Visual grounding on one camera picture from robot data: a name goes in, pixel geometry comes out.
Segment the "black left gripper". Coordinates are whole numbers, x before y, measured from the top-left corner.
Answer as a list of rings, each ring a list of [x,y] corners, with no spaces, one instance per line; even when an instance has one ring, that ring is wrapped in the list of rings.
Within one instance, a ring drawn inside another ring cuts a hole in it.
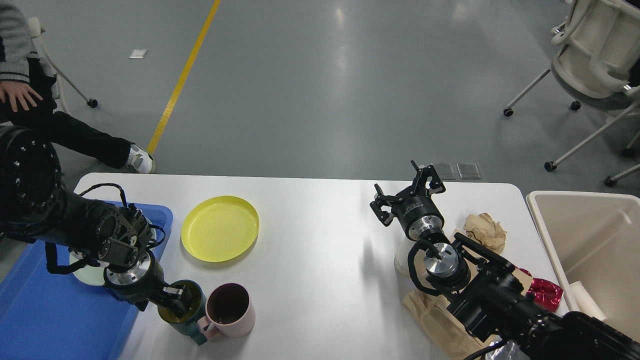
[[[149,303],[158,306],[170,306],[176,318],[183,318],[192,307],[194,296],[185,295],[184,284],[167,284],[163,269],[155,255],[146,252],[141,259],[124,272],[110,268],[103,271],[104,285],[114,298],[135,306],[140,312],[146,310]]]

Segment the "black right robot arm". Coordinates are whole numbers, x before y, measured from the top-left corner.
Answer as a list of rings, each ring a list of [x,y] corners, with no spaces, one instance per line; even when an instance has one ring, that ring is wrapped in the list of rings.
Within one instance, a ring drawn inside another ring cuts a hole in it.
[[[385,194],[375,185],[370,207],[378,221],[390,226],[398,219],[413,245],[407,251],[407,272],[418,291],[444,296],[446,311],[469,335],[497,344],[468,356],[482,355],[514,342],[531,360],[637,360],[639,344],[583,312],[564,316],[544,309],[526,295],[514,276],[515,265],[462,233],[449,240],[444,217],[432,195],[446,191],[435,167],[414,164],[410,186]]]

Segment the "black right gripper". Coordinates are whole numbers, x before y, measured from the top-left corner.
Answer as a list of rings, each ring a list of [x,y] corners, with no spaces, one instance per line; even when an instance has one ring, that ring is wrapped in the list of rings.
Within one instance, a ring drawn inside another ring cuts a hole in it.
[[[384,194],[379,184],[374,184],[374,200],[370,203],[375,217],[384,227],[389,227],[397,218],[407,239],[414,242],[427,240],[430,243],[444,243],[446,236],[442,228],[445,219],[432,201],[434,194],[442,194],[446,187],[434,164],[410,164],[416,171],[410,186],[410,196],[401,198],[397,195]]]

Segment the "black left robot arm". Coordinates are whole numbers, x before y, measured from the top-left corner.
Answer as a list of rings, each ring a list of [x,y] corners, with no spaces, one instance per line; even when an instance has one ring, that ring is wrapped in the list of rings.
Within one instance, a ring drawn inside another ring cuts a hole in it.
[[[153,249],[166,239],[119,187],[121,206],[66,188],[54,146],[21,126],[2,126],[1,237],[45,243],[46,269],[67,275],[103,267],[112,296],[141,312],[148,303],[184,316],[192,303],[186,285],[165,282]]]

